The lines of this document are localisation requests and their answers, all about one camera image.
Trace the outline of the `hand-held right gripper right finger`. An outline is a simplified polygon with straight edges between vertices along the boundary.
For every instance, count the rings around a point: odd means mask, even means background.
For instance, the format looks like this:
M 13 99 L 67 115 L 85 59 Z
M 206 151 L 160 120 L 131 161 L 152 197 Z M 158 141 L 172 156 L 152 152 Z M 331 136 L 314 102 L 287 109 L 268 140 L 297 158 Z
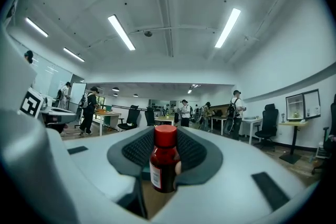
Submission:
M 216 134 L 189 129 L 223 154 L 218 172 L 205 184 L 181 186 L 154 216 L 155 223 L 286 223 L 317 187 L 301 180 L 259 149 Z M 252 175 L 266 172 L 289 197 L 273 211 Z

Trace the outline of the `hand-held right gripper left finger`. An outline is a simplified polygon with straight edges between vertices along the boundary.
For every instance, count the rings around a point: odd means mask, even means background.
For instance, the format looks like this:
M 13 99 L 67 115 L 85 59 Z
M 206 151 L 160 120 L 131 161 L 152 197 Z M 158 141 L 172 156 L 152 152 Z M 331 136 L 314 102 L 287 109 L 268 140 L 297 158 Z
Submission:
M 147 211 L 138 174 L 119 172 L 108 160 L 108 150 L 123 159 L 115 144 L 134 136 L 112 134 L 63 141 L 47 131 L 52 161 L 76 219 L 146 219 Z

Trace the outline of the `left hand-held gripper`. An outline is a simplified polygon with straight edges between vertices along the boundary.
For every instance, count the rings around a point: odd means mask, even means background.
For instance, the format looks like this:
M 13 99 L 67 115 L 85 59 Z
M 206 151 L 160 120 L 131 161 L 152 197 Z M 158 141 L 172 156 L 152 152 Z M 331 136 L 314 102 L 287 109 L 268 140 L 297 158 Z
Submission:
M 67 124 L 76 119 L 76 113 L 61 108 L 50 107 L 52 98 L 29 87 L 19 109 L 20 114 L 32 116 L 43 123 L 48 118 L 58 124 Z

